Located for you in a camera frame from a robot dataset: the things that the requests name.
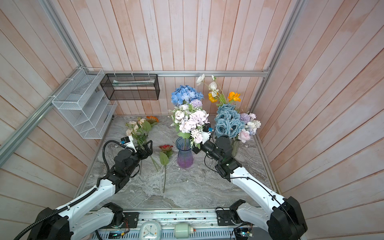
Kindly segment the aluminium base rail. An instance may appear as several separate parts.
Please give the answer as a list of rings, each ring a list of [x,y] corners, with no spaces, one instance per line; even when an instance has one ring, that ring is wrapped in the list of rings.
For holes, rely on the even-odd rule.
[[[233,209],[164,209],[124,211],[126,225],[103,227],[93,240],[139,240],[141,225],[147,221],[162,226],[160,240],[273,240],[269,233],[250,223],[235,219]],[[188,223],[196,231],[187,239],[176,239],[174,228]]]

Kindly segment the blue purple glass vase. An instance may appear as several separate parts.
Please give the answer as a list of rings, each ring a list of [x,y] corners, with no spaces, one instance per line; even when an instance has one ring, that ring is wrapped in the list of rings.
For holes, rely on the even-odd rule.
[[[178,149],[177,163],[179,167],[187,169],[193,165],[194,158],[189,139],[179,137],[176,140],[176,147]]]

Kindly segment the yellow poppy flower stem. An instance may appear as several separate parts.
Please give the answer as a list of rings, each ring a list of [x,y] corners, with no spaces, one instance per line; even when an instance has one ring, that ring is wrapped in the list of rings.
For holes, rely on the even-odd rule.
[[[216,92],[209,92],[209,100],[212,103],[215,103],[217,107],[226,105],[226,104],[232,104],[234,102],[241,102],[239,93],[230,92],[229,95],[226,97],[222,93],[216,93]]]

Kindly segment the light blue rose bunch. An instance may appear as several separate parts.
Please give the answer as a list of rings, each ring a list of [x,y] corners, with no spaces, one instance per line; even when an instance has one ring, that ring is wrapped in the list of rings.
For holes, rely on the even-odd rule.
[[[241,115],[235,110],[235,105],[231,104],[224,104],[218,108],[215,122],[216,137],[228,136],[234,139],[245,129]]]

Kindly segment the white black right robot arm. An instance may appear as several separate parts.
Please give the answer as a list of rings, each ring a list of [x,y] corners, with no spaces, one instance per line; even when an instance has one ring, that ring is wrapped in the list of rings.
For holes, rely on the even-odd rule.
[[[215,172],[241,188],[257,204],[251,206],[238,201],[233,206],[235,219],[250,223],[268,232],[273,240],[304,240],[308,226],[300,206],[293,197],[285,198],[254,178],[233,156],[227,136],[210,140],[211,133],[203,133],[203,141],[193,149],[203,151],[215,160]]]

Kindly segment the blue hydrangea flower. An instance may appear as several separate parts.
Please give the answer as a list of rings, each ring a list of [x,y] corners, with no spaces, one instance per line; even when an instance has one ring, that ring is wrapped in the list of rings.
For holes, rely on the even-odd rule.
[[[202,92],[198,92],[191,86],[180,85],[171,95],[171,102],[174,106],[189,104],[193,100],[202,100],[204,98]]]

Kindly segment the red rose flower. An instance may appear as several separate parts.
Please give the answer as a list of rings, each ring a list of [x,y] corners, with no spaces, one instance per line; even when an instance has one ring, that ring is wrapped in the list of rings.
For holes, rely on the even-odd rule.
[[[160,148],[160,153],[159,153],[160,163],[164,167],[164,184],[163,184],[163,193],[164,193],[166,189],[166,180],[167,180],[167,165],[169,164],[170,158],[173,155],[173,146],[161,145],[159,146],[159,148]]]

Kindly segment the black mesh wall basket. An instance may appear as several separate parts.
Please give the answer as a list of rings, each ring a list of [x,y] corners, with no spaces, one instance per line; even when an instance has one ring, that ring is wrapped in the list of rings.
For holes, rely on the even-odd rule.
[[[160,95],[156,74],[106,74],[101,87],[112,101],[156,101]]]

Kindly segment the pastel mixed flower bouquet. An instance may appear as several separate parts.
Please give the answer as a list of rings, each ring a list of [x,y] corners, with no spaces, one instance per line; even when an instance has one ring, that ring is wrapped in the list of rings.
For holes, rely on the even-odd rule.
[[[238,140],[245,143],[257,133],[257,130],[261,127],[261,122],[257,120],[254,113],[241,113],[240,120],[244,122],[245,126],[242,127],[241,132],[238,134]]]

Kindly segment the white small-flower green bunch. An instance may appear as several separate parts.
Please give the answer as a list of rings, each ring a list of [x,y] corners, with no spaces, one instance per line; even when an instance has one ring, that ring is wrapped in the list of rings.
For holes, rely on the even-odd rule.
[[[171,111],[170,118],[173,120],[171,126],[175,126],[179,131],[178,136],[189,139],[191,147],[198,147],[203,141],[203,127],[210,124],[209,114],[203,110],[201,100],[193,100],[189,104],[175,107]]]

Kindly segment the white ranunculus flower stem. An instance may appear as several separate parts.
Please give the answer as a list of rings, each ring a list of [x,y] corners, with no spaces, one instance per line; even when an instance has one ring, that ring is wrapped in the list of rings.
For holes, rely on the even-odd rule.
[[[200,84],[205,84],[205,74],[202,74],[200,75],[197,80],[196,80],[196,84],[199,86]],[[216,81],[216,77],[214,75],[211,75],[211,78],[212,78],[212,82],[210,84],[205,84],[208,89],[209,89],[209,99],[212,103],[214,102],[217,102],[219,100],[219,96],[220,96],[220,90],[219,90],[219,86],[217,84],[217,81]]]

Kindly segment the peach rose flower bunch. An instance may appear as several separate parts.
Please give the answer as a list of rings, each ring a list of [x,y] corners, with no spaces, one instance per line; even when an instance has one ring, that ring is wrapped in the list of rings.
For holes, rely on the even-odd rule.
[[[137,150],[133,153],[134,159],[143,159],[153,153],[153,141],[148,141],[149,132],[152,126],[146,119],[138,118],[137,121],[126,123],[128,127],[126,136],[132,136]]]

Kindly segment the clear ribbed glass vase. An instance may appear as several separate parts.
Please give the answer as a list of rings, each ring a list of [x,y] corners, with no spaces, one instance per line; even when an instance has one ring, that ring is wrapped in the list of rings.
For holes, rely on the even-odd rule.
[[[240,143],[241,143],[241,141],[238,139],[232,139],[231,140],[232,156],[233,157],[235,157],[238,154]]]

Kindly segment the white analog clock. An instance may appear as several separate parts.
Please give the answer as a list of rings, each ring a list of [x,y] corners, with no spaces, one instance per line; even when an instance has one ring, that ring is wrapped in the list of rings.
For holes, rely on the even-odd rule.
[[[141,225],[139,240],[160,240],[162,236],[162,226],[156,221],[147,221]]]

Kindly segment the orange gerbera flower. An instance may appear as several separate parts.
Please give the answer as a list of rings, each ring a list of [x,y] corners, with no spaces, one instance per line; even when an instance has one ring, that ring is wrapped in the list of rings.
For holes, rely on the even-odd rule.
[[[155,125],[159,122],[159,119],[155,116],[146,116],[146,120],[151,124]]]

